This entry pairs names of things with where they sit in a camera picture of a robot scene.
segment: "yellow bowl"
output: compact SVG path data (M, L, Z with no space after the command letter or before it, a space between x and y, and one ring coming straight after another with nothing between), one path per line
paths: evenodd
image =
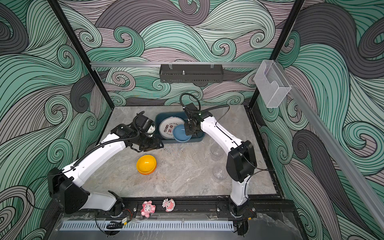
M151 174L156 169L156 159L151 155L144 155L136 163L136 168L143 175Z

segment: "pink pig figurine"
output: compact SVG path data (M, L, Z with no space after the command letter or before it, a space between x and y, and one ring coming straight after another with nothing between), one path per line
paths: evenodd
M141 215L145 216L146 218L149 218L149 214L152 214L155 212L156 206L152 205L152 201L145 201L143 202L143 209L141 210Z

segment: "clear glass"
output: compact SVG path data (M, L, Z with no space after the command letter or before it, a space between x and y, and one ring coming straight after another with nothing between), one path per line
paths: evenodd
M214 165L214 167L212 168L212 173L214 174L214 177L220 181L226 179L228 176L225 165L223 164Z
M216 157L220 157L224 154L224 149L217 142L214 142L211 146L211 153Z

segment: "toy figurine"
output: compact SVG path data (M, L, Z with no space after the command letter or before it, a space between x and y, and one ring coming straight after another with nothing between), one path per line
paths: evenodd
M152 201L143 202L143 208L141 210L141 215L149 218L150 214L154 213L156 209L155 205L152 205Z
M166 208L166 212L170 212L175 208L175 201L173 201L173 199L168 201L168 198L166 198L164 199L162 206Z

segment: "aluminum rail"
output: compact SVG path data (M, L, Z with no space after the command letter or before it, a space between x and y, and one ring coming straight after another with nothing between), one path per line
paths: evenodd
M223 68L258 68L261 62L141 62L141 61L94 61L92 68L159 68L162 64L221 64Z

